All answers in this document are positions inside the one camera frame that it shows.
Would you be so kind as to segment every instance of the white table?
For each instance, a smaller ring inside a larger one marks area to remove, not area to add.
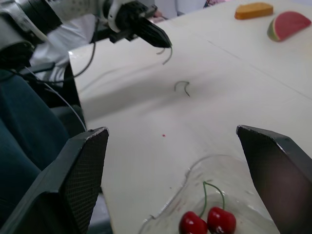
[[[237,21],[238,0],[161,23],[174,54],[138,39],[97,44],[76,79],[88,128],[107,126],[104,194],[116,234],[138,232],[179,188],[187,168],[207,154],[244,158],[239,124],[290,136],[312,156],[312,27],[285,42],[266,36],[272,17]],[[312,7],[268,0],[275,12]],[[71,54],[74,73],[91,46]],[[179,80],[189,81],[191,97]]]

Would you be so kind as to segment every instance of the dark blue fabric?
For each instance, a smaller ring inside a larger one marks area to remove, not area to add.
[[[62,123],[30,86],[0,70],[0,225],[67,139]]]

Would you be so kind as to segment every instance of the red cherry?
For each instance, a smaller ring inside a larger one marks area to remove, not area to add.
[[[179,225],[180,234],[206,234],[207,224],[204,220],[198,217],[194,212],[188,211],[185,213]]]
[[[205,227],[205,233],[207,233],[207,231],[208,231],[208,225],[207,225],[207,223],[204,221],[204,220],[202,220],[203,221],[203,224],[204,224],[204,227]]]
[[[233,234],[236,228],[236,218],[230,212],[213,207],[208,213],[207,225],[211,233]]]

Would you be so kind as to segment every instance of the toy watermelon slice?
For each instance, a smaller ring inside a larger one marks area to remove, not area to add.
[[[273,19],[268,28],[268,36],[271,40],[282,41],[310,24],[311,20],[304,15],[287,11]]]

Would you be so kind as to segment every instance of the clear plastic container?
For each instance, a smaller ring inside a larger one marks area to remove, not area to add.
[[[235,234],[278,234],[279,231],[259,197],[246,162],[232,156],[207,156],[196,162],[186,173],[185,181],[157,217],[150,217],[139,234],[178,234],[184,213],[200,214],[204,207],[203,181],[217,186],[225,196],[225,210],[236,217]],[[203,220],[207,221],[211,207],[222,207],[222,197],[207,186],[207,208]]]

